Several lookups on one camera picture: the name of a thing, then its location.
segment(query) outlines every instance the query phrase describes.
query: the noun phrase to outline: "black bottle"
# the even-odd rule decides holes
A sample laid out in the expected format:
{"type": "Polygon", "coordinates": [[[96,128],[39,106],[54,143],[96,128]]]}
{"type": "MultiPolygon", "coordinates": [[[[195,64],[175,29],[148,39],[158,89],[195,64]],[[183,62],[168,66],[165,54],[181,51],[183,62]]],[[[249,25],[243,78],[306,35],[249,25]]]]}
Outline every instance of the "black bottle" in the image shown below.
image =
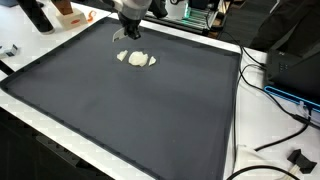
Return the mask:
{"type": "Polygon", "coordinates": [[[17,0],[22,10],[42,34],[51,34],[54,28],[36,0],[17,0]]]}

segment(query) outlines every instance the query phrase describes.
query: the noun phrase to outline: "white table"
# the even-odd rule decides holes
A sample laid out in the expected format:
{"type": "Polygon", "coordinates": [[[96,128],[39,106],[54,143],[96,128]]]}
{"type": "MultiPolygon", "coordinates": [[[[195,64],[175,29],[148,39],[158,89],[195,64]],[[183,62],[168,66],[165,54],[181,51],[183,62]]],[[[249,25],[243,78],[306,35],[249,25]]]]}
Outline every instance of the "white table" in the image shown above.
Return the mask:
{"type": "MultiPolygon", "coordinates": [[[[0,43],[14,43],[20,48],[20,52],[17,56],[3,60],[3,62],[13,70],[22,68],[68,39],[77,35],[87,27],[81,26],[70,31],[64,31],[55,19],[54,6],[47,1],[43,2],[46,4],[44,11],[56,29],[55,33],[49,36],[41,35],[19,7],[5,8],[0,6],[0,43]]],[[[73,4],[73,6],[83,11],[86,15],[88,12],[90,12],[90,10],[94,9],[78,4],[73,4]]],[[[98,9],[94,10],[97,12],[97,16],[94,18],[94,21],[97,21],[110,14],[110,12],[107,11],[98,9]]],[[[117,15],[112,14],[110,17],[117,18],[117,15]]],[[[188,38],[229,51],[240,52],[239,47],[236,45],[201,37],[150,22],[142,21],[141,26],[175,36],[188,38]]],[[[248,52],[258,61],[265,62],[266,54],[250,49],[248,49],[248,52]]],[[[246,55],[244,55],[242,65],[245,66],[248,63],[252,63],[252,61],[246,55]]],[[[262,87],[263,75],[261,72],[249,69],[247,73],[245,73],[245,76],[249,82],[262,87]]],[[[5,77],[6,75],[0,72],[0,80],[4,79],[5,77]]],[[[282,100],[280,101],[285,108],[291,112],[296,112],[296,107],[294,104],[282,100]]],[[[15,100],[1,90],[0,106],[114,179],[153,179],[152,177],[146,175],[140,170],[132,167],[116,156],[105,151],[101,147],[80,136],[79,134],[62,126],[53,119],[15,100]]],[[[237,142],[239,145],[246,145],[254,148],[292,134],[301,127],[302,125],[300,123],[292,120],[287,115],[282,113],[276,107],[276,105],[274,105],[262,93],[248,87],[244,83],[240,83],[237,96],[236,128],[237,142]]],[[[225,177],[231,174],[233,166],[231,135],[228,146],[225,177]]],[[[261,152],[261,155],[266,160],[272,161],[273,163],[276,162],[276,166],[289,169],[291,165],[289,162],[287,162],[286,157],[293,149],[302,149],[303,153],[308,158],[313,161],[320,162],[320,132],[313,128],[309,128],[303,135],[286,143],[264,150],[261,152]]],[[[238,162],[240,162],[239,165],[241,165],[241,167],[238,168],[255,164],[257,162],[255,159],[255,156],[246,156],[245,158],[244,156],[240,157],[238,162]]],[[[271,171],[255,171],[251,172],[249,176],[254,174],[258,176],[259,173],[260,175],[261,173],[272,174],[271,171]]],[[[299,177],[303,177],[304,179],[308,180],[320,179],[320,165],[314,169],[312,175],[299,175],[299,177]]],[[[260,180],[264,178],[268,180],[270,179],[268,176],[259,177],[260,180]]],[[[250,179],[250,177],[243,176],[243,178],[240,179],[250,179]]]]}

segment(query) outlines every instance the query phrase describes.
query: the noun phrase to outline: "gray mat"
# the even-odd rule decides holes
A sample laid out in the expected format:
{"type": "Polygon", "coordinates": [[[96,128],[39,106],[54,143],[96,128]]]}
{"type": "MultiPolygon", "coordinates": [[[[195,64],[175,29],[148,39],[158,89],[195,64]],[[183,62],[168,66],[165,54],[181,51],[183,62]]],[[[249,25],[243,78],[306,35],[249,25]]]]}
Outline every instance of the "gray mat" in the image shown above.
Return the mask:
{"type": "Polygon", "coordinates": [[[111,43],[119,28],[102,20],[2,89],[155,178],[222,179],[239,55],[149,29],[111,43]],[[125,49],[158,62],[120,62],[125,49]]]}

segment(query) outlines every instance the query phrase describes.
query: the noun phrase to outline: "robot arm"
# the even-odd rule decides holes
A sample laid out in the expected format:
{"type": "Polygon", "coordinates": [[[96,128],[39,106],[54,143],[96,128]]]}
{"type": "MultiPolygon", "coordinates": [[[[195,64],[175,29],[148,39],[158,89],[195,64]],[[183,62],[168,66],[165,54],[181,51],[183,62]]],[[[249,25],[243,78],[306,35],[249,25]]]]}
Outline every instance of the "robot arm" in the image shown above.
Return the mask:
{"type": "Polygon", "coordinates": [[[118,11],[125,35],[132,39],[141,37],[139,24],[146,15],[152,0],[100,0],[118,11]]]}

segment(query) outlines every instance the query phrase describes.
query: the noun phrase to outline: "white table surface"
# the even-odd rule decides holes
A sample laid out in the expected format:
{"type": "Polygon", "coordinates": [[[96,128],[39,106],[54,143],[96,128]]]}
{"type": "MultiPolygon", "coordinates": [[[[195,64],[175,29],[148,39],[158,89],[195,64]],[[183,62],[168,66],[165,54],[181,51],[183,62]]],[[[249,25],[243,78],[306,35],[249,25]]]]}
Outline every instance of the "white table surface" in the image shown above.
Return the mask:
{"type": "MultiPolygon", "coordinates": [[[[52,35],[41,35],[31,24],[30,20],[24,15],[20,7],[16,6],[14,8],[6,8],[0,6],[0,44],[13,43],[20,48],[17,56],[2,60],[13,70],[18,70],[24,67],[53,48],[77,35],[87,27],[85,25],[69,31],[64,31],[55,18],[56,10],[54,6],[51,3],[48,3],[48,1],[42,2],[46,4],[44,12],[47,14],[49,20],[56,29],[55,33],[52,35]]],[[[73,4],[73,7],[77,7],[83,11],[85,15],[88,15],[88,12],[94,9],[79,4],[73,4]]],[[[97,16],[94,18],[94,21],[110,14],[110,12],[107,11],[98,9],[94,10],[97,12],[97,16]]],[[[117,15],[112,14],[110,17],[117,18],[117,15]]],[[[229,51],[240,52],[239,47],[236,45],[164,27],[154,23],[142,21],[141,26],[229,51]]],[[[248,49],[248,52],[258,61],[266,61],[265,53],[250,49],[248,49]]],[[[251,64],[253,62],[244,55],[242,66],[245,66],[248,63],[251,64]]],[[[245,73],[245,76],[249,82],[262,87],[263,74],[261,72],[249,69],[245,73]]],[[[5,77],[6,75],[0,72],[0,80],[5,77]]],[[[296,112],[296,106],[294,104],[283,100],[280,100],[280,102],[291,112],[296,112]]],[[[0,106],[114,179],[153,179],[79,134],[62,126],[53,119],[37,112],[20,101],[15,100],[2,90],[0,90],[0,106]]],[[[239,145],[246,145],[247,147],[255,148],[265,143],[291,135],[301,127],[302,125],[300,123],[281,112],[265,95],[248,87],[243,82],[240,83],[237,96],[236,128],[237,143],[239,145]]],[[[225,178],[231,174],[233,166],[231,135],[225,166],[225,178]]],[[[320,162],[320,132],[313,128],[308,128],[307,131],[299,137],[278,146],[263,150],[259,155],[268,160],[268,162],[272,162],[275,166],[288,170],[291,167],[291,164],[286,160],[286,158],[294,149],[302,149],[303,154],[309,159],[315,162],[320,162]]],[[[237,168],[256,164],[256,156],[257,155],[240,158],[238,162],[241,161],[241,163],[239,163],[237,168]]],[[[249,179],[255,175],[259,176],[259,173],[261,174],[260,171],[251,172],[241,176],[239,179],[249,179]]],[[[316,166],[311,175],[299,174],[298,176],[305,180],[318,180],[320,179],[320,165],[316,166]]],[[[266,176],[265,173],[263,177],[259,177],[260,180],[263,180],[264,178],[266,180],[270,180],[270,177],[266,176]]]]}

